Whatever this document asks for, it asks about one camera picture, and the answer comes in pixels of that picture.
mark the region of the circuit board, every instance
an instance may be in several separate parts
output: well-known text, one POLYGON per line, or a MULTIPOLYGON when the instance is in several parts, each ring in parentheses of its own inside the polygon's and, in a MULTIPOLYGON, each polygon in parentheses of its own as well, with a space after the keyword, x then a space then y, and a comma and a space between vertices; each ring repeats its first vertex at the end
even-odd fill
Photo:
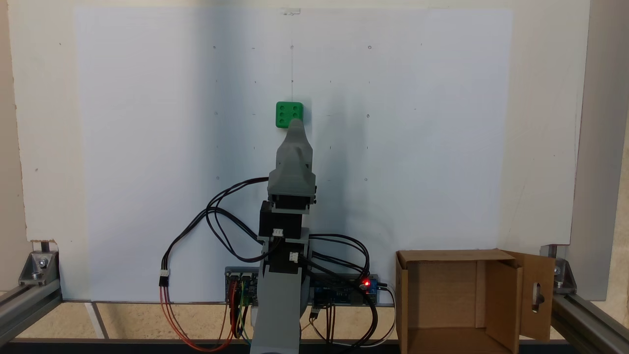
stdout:
MULTIPOLYGON (((225 268, 225 301, 228 302, 230 284, 237 282, 245 284, 243 303, 245 305, 258 305, 258 268, 257 267, 226 267, 225 268)), ((348 280, 355 280, 356 274, 340 274, 348 280)), ((311 305, 323 306, 325 304, 363 306, 367 302, 362 294, 347 286, 345 282, 325 274, 319 274, 320 279, 310 280, 311 305)), ((378 277, 371 275, 368 279, 362 279, 360 288, 377 304, 378 301, 378 277)))
MULTIPOLYGON (((348 280, 355 280, 356 274, 340 274, 348 280)), ((329 275, 319 275, 321 279, 310 280, 310 298, 313 306, 325 304, 363 306, 367 301, 345 282, 329 275)), ((375 304, 378 303, 378 279, 371 275, 368 279, 361 279, 360 288, 375 304)))
POLYGON ((258 268, 257 267, 227 267, 225 268, 225 302, 229 302, 230 284, 236 282, 242 286, 244 282, 245 294, 243 305, 258 306, 258 268))

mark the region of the white board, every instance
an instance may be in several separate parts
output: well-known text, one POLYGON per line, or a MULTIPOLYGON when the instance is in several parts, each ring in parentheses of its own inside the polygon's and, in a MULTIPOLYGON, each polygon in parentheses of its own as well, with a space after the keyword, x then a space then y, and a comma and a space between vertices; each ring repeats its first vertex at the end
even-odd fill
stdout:
MULTIPOLYGON (((92 297, 157 299, 171 240, 274 168, 282 100, 308 111, 312 232, 374 255, 496 247, 510 38, 505 9, 79 9, 92 297)), ((264 187, 225 207, 256 229, 264 187)), ((392 282, 392 258, 372 259, 392 282)), ((172 255, 173 299, 223 300, 222 269, 241 264, 199 226, 172 255)))

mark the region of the cardboard box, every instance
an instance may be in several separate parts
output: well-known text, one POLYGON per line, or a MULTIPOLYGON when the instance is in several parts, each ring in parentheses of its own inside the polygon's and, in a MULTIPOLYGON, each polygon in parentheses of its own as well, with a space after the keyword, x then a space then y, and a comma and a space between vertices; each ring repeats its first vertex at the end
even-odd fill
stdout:
POLYGON ((553 258, 500 249, 398 251, 401 354, 518 353, 550 339, 553 258))

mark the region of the green dice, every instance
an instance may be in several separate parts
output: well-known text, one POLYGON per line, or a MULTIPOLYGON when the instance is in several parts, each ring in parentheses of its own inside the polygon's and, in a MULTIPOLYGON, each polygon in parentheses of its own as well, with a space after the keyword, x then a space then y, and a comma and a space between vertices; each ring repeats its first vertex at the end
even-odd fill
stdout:
POLYGON ((304 120, 304 105, 299 102, 277 102, 276 127, 288 128, 293 119, 304 120))

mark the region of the white connector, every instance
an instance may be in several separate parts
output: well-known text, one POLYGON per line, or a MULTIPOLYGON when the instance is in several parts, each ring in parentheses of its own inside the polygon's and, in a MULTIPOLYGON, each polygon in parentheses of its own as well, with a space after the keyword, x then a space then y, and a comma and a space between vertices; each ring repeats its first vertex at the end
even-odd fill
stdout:
POLYGON ((298 262, 298 258, 299 258, 299 252, 290 252, 288 254, 288 260, 291 262, 298 262))

